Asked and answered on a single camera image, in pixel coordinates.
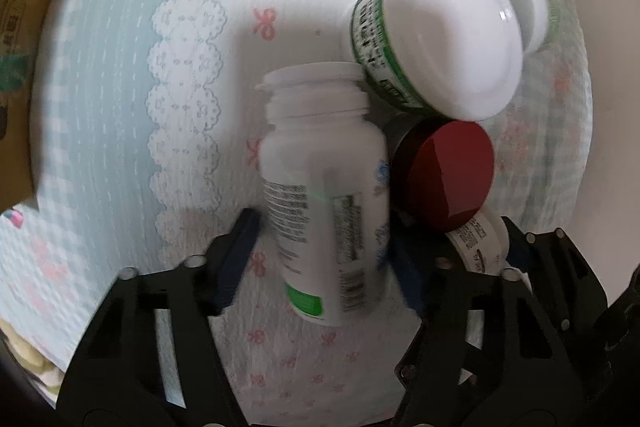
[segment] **black robotic claw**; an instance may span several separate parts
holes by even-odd
[[[529,271],[533,295],[517,277],[466,272],[448,241],[392,222],[390,261],[423,325],[396,367],[406,389],[400,407],[376,425],[638,425],[640,267],[607,310],[598,280],[563,231],[524,235],[505,221],[510,260]],[[204,256],[161,273],[121,272],[62,385],[58,410],[72,427],[247,427],[208,317],[232,303],[258,229],[257,212],[245,209]],[[155,309],[172,312],[185,408],[164,397]],[[481,348],[466,341],[471,310],[483,314]],[[463,369],[471,377],[461,379]]]
[[[76,349],[57,409],[77,427],[247,425],[209,327],[229,306],[260,230],[246,208],[206,253],[173,270],[120,272]],[[155,309],[171,310],[175,357],[186,408],[165,400]]]

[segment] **bed sheet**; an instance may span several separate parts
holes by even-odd
[[[52,0],[34,80],[37,195],[0,219],[0,315],[65,368],[124,266],[173,267],[262,204],[258,148],[273,69],[340,60],[355,0]],[[528,57],[494,142],[490,204],[532,231],[570,218],[591,137],[591,86],[573,0],[558,40]],[[236,303],[212,322],[254,423],[332,427],[392,415],[393,367],[418,327],[390,280],[368,319],[325,328],[295,316],[263,235]],[[166,316],[168,394],[180,402]]]

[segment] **white wall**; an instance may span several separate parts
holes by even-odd
[[[593,84],[593,141],[568,233],[609,302],[640,263],[640,0],[576,0]]]

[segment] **red lid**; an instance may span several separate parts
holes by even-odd
[[[404,185],[407,210],[436,232],[458,229],[480,209],[494,179],[494,148],[474,122],[444,124],[422,142]]]

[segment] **screw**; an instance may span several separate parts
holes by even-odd
[[[120,270],[120,273],[118,273],[118,277],[123,281],[133,279],[133,277],[135,277],[136,275],[138,275],[138,270],[131,267],[123,268],[122,270]]]
[[[400,376],[402,378],[404,378],[405,380],[413,380],[415,378],[415,373],[417,372],[417,369],[415,368],[415,365],[405,365],[401,370],[400,370]]]
[[[505,268],[502,272],[502,278],[509,282],[516,282],[520,280],[520,274],[513,268]]]
[[[184,265],[187,268],[197,268],[198,266],[202,266],[206,262],[207,262],[207,259],[203,255],[192,255],[191,257],[187,258],[187,260],[184,262]]]

